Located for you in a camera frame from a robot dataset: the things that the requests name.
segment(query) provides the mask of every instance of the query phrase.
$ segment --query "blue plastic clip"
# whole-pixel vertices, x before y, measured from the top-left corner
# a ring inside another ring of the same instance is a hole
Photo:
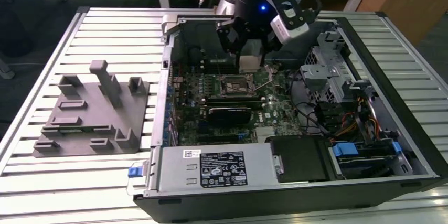
[[[129,167],[128,169],[128,178],[139,178],[143,177],[143,167]]]
[[[401,146],[399,142],[392,142],[392,147],[395,149],[395,152],[399,154],[401,152]]]
[[[336,144],[333,147],[335,156],[339,157],[341,155],[357,155],[357,149],[353,143],[340,143]]]

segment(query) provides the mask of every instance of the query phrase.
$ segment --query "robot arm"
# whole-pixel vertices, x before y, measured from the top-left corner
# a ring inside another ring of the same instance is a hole
[[[235,0],[233,18],[217,24],[217,35],[224,50],[236,55],[236,65],[248,42],[259,41],[263,64],[264,55],[305,33],[315,18],[296,0]]]

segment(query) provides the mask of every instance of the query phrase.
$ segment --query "black plastic part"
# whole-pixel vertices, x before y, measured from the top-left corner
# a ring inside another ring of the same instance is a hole
[[[252,110],[249,108],[212,108],[208,110],[207,120],[217,127],[232,127],[248,124]]]
[[[264,101],[261,97],[231,97],[231,98],[208,98],[201,105],[213,107],[248,107],[253,110],[261,110]]]
[[[239,141],[239,135],[224,136],[200,136],[197,142],[200,143],[236,143]]]
[[[77,13],[88,13],[91,7],[89,6],[80,6],[76,10]]]
[[[380,91],[384,94],[385,100],[391,104],[391,107],[397,115],[400,122],[419,148],[421,151],[425,160],[433,170],[433,172],[441,177],[444,182],[448,182],[448,164],[445,159],[443,158],[436,146],[431,138],[428,137],[419,121],[416,120],[404,100],[395,89],[388,77],[385,76],[383,69],[376,63],[371,52],[368,51],[363,40],[356,34],[355,29],[352,28],[347,18],[344,17],[325,17],[328,19],[335,19],[343,28],[347,38],[352,43],[352,46],[360,56],[360,60],[363,61],[368,72],[371,73],[372,79],[376,82],[376,85]]]
[[[271,142],[272,155],[277,155],[283,163],[280,183],[335,180],[329,141],[323,136],[271,136],[267,142]]]
[[[387,14],[385,14],[385,12],[375,12],[375,14],[376,14],[377,17],[380,17],[380,18],[387,18]]]
[[[429,186],[436,179],[415,181]],[[356,183],[349,185],[313,186],[307,188],[231,191],[183,195],[180,204],[160,205],[160,199],[179,196],[145,198],[133,196],[136,205],[159,223],[196,220],[219,220],[239,217],[296,214],[333,209],[376,206],[403,194],[421,191],[421,187],[401,187],[399,182]]]

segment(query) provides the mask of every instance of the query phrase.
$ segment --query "warning label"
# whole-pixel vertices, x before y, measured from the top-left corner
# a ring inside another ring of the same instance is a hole
[[[201,153],[200,155],[200,181],[204,188],[247,185],[243,152]]]

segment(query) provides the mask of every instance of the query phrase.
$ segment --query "slotted aluminum table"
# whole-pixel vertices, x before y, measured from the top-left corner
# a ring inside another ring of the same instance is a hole
[[[157,102],[164,14],[212,14],[212,10],[91,8],[72,23],[0,143],[0,224],[153,223],[127,193],[128,167],[149,157]],[[373,13],[323,12],[344,16],[359,32],[393,86],[444,157],[448,157],[448,88],[401,33]],[[119,81],[141,76],[151,82],[137,154],[33,158],[33,144],[47,122],[65,73],[96,81],[93,59],[108,61]],[[363,68],[353,65],[364,76]],[[404,195],[377,207],[213,221],[211,223],[443,223],[448,188]]]

